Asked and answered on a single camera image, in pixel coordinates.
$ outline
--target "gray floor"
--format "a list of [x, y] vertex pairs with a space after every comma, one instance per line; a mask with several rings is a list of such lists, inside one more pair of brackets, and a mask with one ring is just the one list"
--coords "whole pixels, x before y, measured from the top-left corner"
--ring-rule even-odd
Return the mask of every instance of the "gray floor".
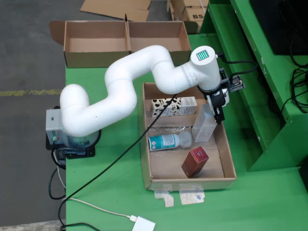
[[[80, 12], [82, 2], [0, 0], [0, 227], [57, 220], [59, 202], [47, 190], [55, 165], [44, 130], [45, 111], [59, 104], [59, 95], [30, 91], [64, 87], [63, 48], [51, 39], [49, 21], [113, 20]], [[148, 21], [171, 19], [166, 0], [154, 0], [149, 10]], [[64, 193], [57, 177], [52, 190]]]

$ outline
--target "spray bottle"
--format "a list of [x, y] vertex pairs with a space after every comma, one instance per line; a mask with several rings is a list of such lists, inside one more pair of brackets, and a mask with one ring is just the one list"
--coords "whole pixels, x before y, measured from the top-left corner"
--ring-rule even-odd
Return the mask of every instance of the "spray bottle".
[[188, 131], [183, 131], [179, 135], [168, 134], [168, 135], [149, 137], [150, 151], [176, 148], [178, 146], [186, 148], [190, 147], [191, 144], [192, 144], [192, 135]]

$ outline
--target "bottle cap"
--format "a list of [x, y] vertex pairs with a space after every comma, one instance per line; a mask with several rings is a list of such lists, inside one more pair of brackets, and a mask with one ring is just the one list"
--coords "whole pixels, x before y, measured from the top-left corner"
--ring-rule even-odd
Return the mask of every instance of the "bottle cap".
[[180, 146], [182, 148], [187, 148], [192, 145], [192, 135], [188, 131], [183, 131], [179, 134]]

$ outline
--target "red box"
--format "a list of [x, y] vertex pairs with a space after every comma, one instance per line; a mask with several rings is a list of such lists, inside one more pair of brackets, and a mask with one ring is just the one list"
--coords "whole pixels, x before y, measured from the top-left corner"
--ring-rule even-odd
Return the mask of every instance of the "red box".
[[208, 155], [202, 147], [191, 150], [182, 165], [188, 178], [198, 174], [208, 160]]

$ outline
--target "green table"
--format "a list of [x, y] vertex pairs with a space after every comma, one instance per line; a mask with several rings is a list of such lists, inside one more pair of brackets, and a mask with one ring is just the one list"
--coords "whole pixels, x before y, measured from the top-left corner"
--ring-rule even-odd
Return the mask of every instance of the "green table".
[[[215, 34], [191, 35], [190, 42], [192, 49], [201, 45], [221, 49]], [[80, 84], [88, 92], [90, 102], [95, 103], [107, 96], [105, 71], [106, 68], [66, 69], [66, 84]], [[137, 95], [143, 82], [153, 82], [152, 74], [134, 81]], [[147, 218], [156, 222], [156, 231], [306, 230], [308, 194], [298, 169], [247, 172], [261, 147], [239, 93], [230, 95], [230, 103], [224, 112], [224, 124], [238, 175], [231, 188], [206, 191], [205, 202], [194, 205], [181, 205], [179, 193], [171, 192], [174, 207], [166, 208], [162, 199], [156, 200], [154, 192], [144, 188], [140, 146], [137, 144], [75, 198], [114, 212]], [[138, 137], [138, 109], [128, 118], [104, 128], [93, 158], [67, 160], [67, 195], [105, 169]], [[134, 225], [127, 218], [76, 201], [67, 202], [66, 221], [67, 224], [86, 222], [103, 231], [129, 231]], [[73, 227], [67, 230], [90, 229]]]

